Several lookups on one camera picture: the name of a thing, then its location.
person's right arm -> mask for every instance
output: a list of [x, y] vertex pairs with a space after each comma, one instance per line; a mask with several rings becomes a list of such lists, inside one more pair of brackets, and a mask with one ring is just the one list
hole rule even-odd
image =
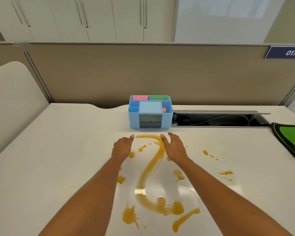
[[188, 158], [180, 138], [161, 134], [168, 157], [186, 174], [224, 236], [291, 236], [273, 218]]

person's left hand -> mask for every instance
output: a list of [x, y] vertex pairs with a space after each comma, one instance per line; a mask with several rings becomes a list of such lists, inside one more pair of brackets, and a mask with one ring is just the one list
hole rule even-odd
[[111, 157], [123, 162], [130, 154], [133, 139], [134, 135], [132, 134], [129, 138], [120, 138], [115, 142]]

cabinet handle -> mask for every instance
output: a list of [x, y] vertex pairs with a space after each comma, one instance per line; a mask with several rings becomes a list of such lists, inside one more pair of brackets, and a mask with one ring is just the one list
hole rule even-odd
[[148, 18], [148, 17], [147, 17], [147, 14], [148, 14], [148, 13], [147, 13], [147, 9], [148, 9], [148, 8], [147, 8], [147, 0], [145, 0], [145, 26], [147, 26], [147, 18]]
[[79, 18], [80, 18], [80, 22], [81, 22], [81, 25], [82, 24], [82, 20], [81, 20], [81, 15], [80, 15], [80, 10], [79, 10], [79, 6], [78, 6], [78, 2], [75, 0], [75, 3], [76, 3], [76, 8], [78, 8], [78, 13], [79, 13]]
[[140, 25], [142, 25], [142, 15], [141, 15], [141, 0], [140, 0]]
[[14, 8], [14, 10], [15, 10], [16, 14], [18, 15], [18, 18], [19, 18], [19, 20], [20, 20], [21, 24], [23, 24], [23, 23], [22, 23], [22, 21], [21, 21], [21, 18], [20, 18], [20, 16], [19, 16], [19, 14], [18, 14], [18, 12], [16, 11], [16, 8], [15, 8], [15, 6], [13, 5], [13, 2], [12, 2], [12, 0], [10, 0], [10, 1], [11, 1], [11, 3], [12, 3], [12, 6], [13, 6], [13, 8]]
[[84, 16], [85, 16], [85, 22], [87, 23], [87, 14], [85, 13], [85, 9], [84, 9], [84, 5], [83, 5], [83, 0], [82, 1], [82, 8], [83, 8], [83, 11], [84, 11]]
[[25, 23], [28, 25], [28, 27], [30, 27], [30, 25], [29, 25], [29, 23], [28, 23], [28, 21], [27, 21], [25, 15], [24, 15], [24, 12], [23, 12], [23, 10], [22, 10], [22, 8], [21, 8], [21, 5], [20, 5], [19, 0], [16, 0], [16, 2], [17, 2], [18, 7], [20, 8], [20, 11], [21, 11], [23, 17], [24, 17]]

person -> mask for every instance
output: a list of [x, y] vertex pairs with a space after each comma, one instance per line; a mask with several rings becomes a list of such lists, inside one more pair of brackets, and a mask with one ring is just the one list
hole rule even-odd
[[[167, 156], [190, 180], [224, 236], [291, 235], [273, 218], [214, 178], [188, 156], [179, 136], [161, 134]], [[39, 236], [103, 236], [113, 208], [117, 178], [134, 135], [114, 143], [111, 158], [44, 227]]]

pink object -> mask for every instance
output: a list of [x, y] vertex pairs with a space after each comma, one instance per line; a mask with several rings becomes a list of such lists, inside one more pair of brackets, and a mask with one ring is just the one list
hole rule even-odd
[[147, 100], [147, 96], [133, 96], [133, 100]]

